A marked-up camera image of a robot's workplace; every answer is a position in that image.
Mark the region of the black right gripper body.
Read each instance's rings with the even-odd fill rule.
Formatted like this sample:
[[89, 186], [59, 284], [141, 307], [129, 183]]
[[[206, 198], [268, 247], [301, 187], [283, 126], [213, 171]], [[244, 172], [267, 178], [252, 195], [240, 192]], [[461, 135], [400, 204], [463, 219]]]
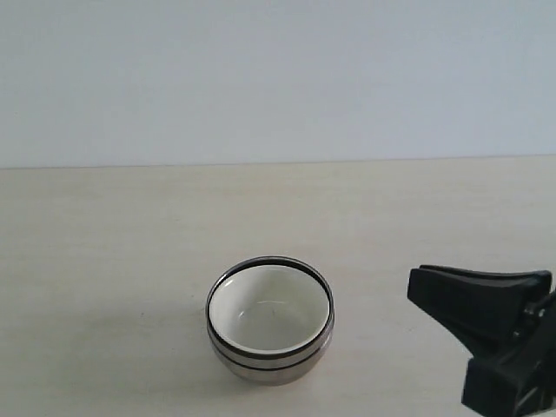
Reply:
[[526, 310], [533, 327], [498, 362], [504, 381], [498, 416], [526, 416], [555, 407], [555, 293]]

